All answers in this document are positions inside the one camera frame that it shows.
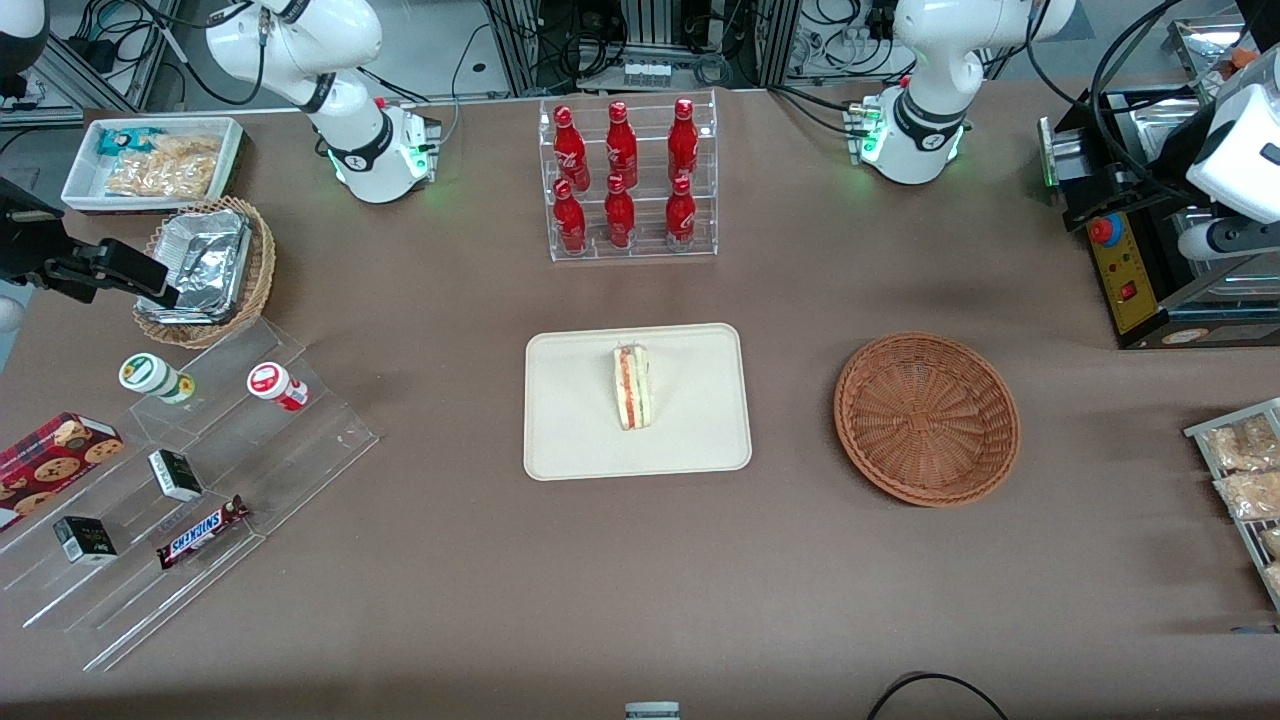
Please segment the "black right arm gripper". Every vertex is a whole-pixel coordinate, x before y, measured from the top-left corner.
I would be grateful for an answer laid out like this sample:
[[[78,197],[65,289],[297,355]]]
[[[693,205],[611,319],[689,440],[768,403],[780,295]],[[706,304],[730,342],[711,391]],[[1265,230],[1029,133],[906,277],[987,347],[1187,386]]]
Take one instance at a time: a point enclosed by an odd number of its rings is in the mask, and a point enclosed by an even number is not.
[[[70,254],[72,241],[55,209],[6,178],[1,179],[1,279],[69,293],[46,274],[46,263]],[[175,307],[180,292],[166,282],[168,266],[128,243],[105,238],[92,247],[92,270],[102,287],[127,290],[137,307]]]

